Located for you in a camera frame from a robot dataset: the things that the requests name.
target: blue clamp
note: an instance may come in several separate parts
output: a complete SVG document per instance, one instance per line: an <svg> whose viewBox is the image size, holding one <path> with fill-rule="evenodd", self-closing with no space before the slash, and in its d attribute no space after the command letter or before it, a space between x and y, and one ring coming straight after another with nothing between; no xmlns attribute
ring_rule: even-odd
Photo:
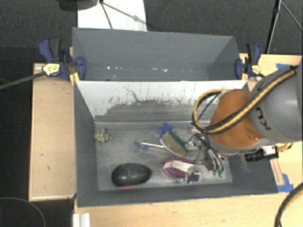
<svg viewBox="0 0 303 227"><path fill-rule="evenodd" d="M76 61L73 62L68 50L61 50L61 41L59 38L44 38L38 43L39 52L45 58L46 63L55 62L60 64L60 73L49 76L69 80L70 73L68 72L68 68L74 67L74 71L78 72L80 80L83 80L86 73L84 57L77 57Z"/></svg>
<svg viewBox="0 0 303 227"><path fill-rule="evenodd" d="M241 59L237 59L235 63L235 74L238 80L243 78L243 74L247 78L256 77L260 75L260 67L258 61L261 58L261 47L254 43L246 44L248 57L245 58L245 63Z"/></svg>
<svg viewBox="0 0 303 227"><path fill-rule="evenodd" d="M277 185L278 192L291 192L294 189L294 185L289 183L288 176L282 173L284 178L284 185Z"/></svg>

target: purple object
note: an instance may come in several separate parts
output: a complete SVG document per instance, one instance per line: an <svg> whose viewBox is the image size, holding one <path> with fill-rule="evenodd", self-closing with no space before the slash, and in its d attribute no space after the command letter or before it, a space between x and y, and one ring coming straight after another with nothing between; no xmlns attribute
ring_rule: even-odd
<svg viewBox="0 0 303 227"><path fill-rule="evenodd" d="M191 159L186 159L186 158L183 158L183 157L177 157L177 156L172 156L172 157L168 157L164 160L163 162L163 166L168 163L168 162L172 162L172 161L182 161L182 162L185 162L185 163L190 163L190 164L194 164L194 160L191 160ZM164 172L169 175L169 176L173 176L173 177L176 177L176 178L184 178L185 175L186 175L186 171L182 171L182 170L179 170L179 169L175 169L173 167L166 167L166 168L163 168Z"/></svg>

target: black computer mouse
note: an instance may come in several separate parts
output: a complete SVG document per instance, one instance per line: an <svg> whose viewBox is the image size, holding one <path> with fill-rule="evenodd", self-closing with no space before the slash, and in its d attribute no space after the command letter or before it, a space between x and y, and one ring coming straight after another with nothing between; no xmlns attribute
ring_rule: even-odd
<svg viewBox="0 0 303 227"><path fill-rule="evenodd" d="M152 171L150 168L136 164L126 163L117 166L112 174L113 183L120 188L132 188L150 179Z"/></svg>

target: white paper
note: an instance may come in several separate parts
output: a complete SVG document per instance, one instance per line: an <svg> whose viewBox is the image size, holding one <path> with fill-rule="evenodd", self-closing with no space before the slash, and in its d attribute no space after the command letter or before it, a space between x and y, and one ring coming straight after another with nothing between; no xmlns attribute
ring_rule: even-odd
<svg viewBox="0 0 303 227"><path fill-rule="evenodd" d="M78 1L78 27L147 31L143 0L104 0L89 9Z"/></svg>

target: black carpet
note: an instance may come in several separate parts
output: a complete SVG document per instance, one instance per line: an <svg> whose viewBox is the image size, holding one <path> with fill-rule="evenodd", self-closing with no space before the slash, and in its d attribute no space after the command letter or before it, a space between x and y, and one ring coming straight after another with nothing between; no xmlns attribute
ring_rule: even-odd
<svg viewBox="0 0 303 227"><path fill-rule="evenodd" d="M303 0L282 2L302 27ZM275 0L144 0L144 4L150 31L232 35L239 51L246 52L247 42L256 42L265 51ZM71 28L77 25L76 3L70 0L0 0L0 16L0 79L5 80L32 74L34 62L43 60L37 49L42 38L59 37L64 47L71 45ZM302 54L302 31L283 6L269 52ZM25 200L30 83L0 91L0 116L0 197ZM4 213L4 203L0 204ZM71 225L71 201L37 206L46 226ZM1 218L0 226L10 226L7 221Z"/></svg>

